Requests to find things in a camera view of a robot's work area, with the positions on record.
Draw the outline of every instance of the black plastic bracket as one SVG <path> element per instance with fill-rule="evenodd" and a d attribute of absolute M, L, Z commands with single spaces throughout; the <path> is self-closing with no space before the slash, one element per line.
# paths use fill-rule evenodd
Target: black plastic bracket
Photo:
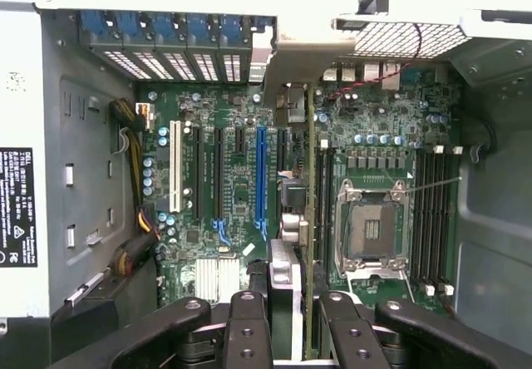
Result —
<path fill-rule="evenodd" d="M 239 292 L 231 298 L 225 328 L 224 369 L 273 369 L 272 343 L 263 296 Z"/>
<path fill-rule="evenodd" d="M 320 306 L 342 369 L 390 368 L 372 325 L 360 318 L 348 295 L 324 293 Z"/>
<path fill-rule="evenodd" d="M 375 322 L 430 349 L 433 361 L 441 362 L 441 367 L 532 367 L 530 355 L 406 299 L 378 303 Z"/>
<path fill-rule="evenodd" d="M 113 332 L 62 359 L 50 369 L 116 369 L 131 367 L 129 355 L 166 337 L 179 337 L 210 321 L 210 305 L 198 298 L 182 298 L 139 322 Z"/>

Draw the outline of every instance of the white pci slot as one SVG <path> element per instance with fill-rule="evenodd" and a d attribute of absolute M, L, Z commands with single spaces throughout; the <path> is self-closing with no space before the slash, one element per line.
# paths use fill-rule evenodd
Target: white pci slot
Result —
<path fill-rule="evenodd" d="M 181 148 L 181 121 L 170 121 L 170 212 L 183 209 L 183 150 Z"/>

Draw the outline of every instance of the metal mesh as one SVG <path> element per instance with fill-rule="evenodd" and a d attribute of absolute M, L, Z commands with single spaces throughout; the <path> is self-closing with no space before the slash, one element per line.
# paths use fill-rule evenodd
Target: metal mesh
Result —
<path fill-rule="evenodd" d="M 458 26 L 420 24 L 421 50 L 417 58 L 433 59 L 470 40 Z M 418 47 L 417 31 L 407 22 L 371 22 L 358 33 L 357 57 L 385 57 L 407 59 Z"/>

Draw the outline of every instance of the screw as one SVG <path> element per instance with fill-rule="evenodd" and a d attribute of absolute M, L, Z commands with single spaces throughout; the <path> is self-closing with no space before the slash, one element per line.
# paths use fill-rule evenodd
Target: screw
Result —
<path fill-rule="evenodd" d="M 196 300 L 189 301 L 189 302 L 185 305 L 185 308 L 186 308 L 186 309 L 198 309 L 199 307 L 201 307 L 201 304 L 198 303 Z"/>
<path fill-rule="evenodd" d="M 340 293 L 331 293 L 331 294 L 329 294 L 329 298 L 331 298 L 333 301 L 340 301 L 342 299 L 342 294 L 340 294 Z"/>
<path fill-rule="evenodd" d="M 515 49 L 514 50 L 514 56 L 515 56 L 516 59 L 524 57 L 525 56 L 525 49 L 523 49 L 522 47 L 519 48 L 519 49 Z"/>
<path fill-rule="evenodd" d="M 253 300 L 255 299 L 255 296 L 251 293 L 244 293 L 240 296 L 241 300 Z"/>
<path fill-rule="evenodd" d="M 386 305 L 388 306 L 388 308 L 394 310 L 394 311 L 398 311 L 401 309 L 401 304 L 398 303 L 397 301 L 387 301 L 386 302 Z"/>

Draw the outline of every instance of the blue clip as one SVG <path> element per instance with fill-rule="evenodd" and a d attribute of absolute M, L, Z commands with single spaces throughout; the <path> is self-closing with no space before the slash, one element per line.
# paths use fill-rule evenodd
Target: blue clip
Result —
<path fill-rule="evenodd" d="M 240 16 L 223 15 L 220 32 L 227 37 L 228 43 L 238 43 L 240 35 Z"/>
<path fill-rule="evenodd" d="M 186 20 L 189 34 L 195 37 L 196 42 L 209 40 L 209 27 L 205 14 L 187 14 Z"/>
<path fill-rule="evenodd" d="M 106 19 L 103 17 L 103 12 L 100 10 L 82 10 L 81 25 L 88 32 L 92 32 L 96 35 L 105 34 L 107 29 Z"/>
<path fill-rule="evenodd" d="M 115 12 L 116 26 L 130 37 L 140 35 L 139 14 L 137 12 Z"/>
<path fill-rule="evenodd" d="M 151 23 L 155 33 L 160 34 L 162 37 L 169 39 L 175 38 L 174 22 L 172 17 L 167 13 L 156 13 L 151 15 Z"/>

